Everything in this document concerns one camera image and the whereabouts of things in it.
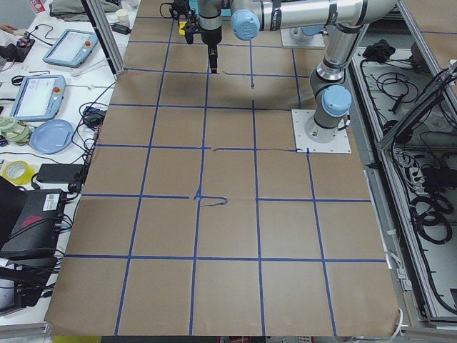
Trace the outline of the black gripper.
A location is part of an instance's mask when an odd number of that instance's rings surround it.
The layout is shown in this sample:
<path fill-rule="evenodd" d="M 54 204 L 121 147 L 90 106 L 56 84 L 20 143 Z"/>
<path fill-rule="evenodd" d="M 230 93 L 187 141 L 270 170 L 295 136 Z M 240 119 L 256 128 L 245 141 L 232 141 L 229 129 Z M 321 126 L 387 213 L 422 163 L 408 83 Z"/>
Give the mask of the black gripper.
<path fill-rule="evenodd" d="M 169 7 L 172 19 L 178 24 L 185 24 L 184 37 L 187 44 L 194 43 L 194 34 L 196 32 L 197 15 L 196 10 L 191 7 L 189 0 L 173 0 Z"/>

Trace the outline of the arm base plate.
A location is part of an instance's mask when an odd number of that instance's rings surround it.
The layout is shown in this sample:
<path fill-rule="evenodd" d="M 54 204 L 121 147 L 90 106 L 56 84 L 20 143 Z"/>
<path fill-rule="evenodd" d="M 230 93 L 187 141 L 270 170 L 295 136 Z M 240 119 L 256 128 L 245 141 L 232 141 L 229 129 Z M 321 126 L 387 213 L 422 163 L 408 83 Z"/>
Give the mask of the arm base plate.
<path fill-rule="evenodd" d="M 308 36 L 300 28 L 282 29 L 281 41 L 282 46 L 286 48 L 322 50 L 325 47 L 321 32 Z"/>

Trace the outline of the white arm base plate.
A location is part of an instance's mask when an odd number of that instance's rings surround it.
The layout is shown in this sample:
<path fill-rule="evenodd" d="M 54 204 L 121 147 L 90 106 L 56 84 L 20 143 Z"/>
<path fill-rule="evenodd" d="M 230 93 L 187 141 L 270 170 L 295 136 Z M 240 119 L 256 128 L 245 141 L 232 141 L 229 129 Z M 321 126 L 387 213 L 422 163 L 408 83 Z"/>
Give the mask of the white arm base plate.
<path fill-rule="evenodd" d="M 292 124 L 296 151 L 299 153 L 350 154 L 345 122 L 341 117 L 338 127 L 323 129 L 314 121 L 313 109 L 292 109 Z"/>

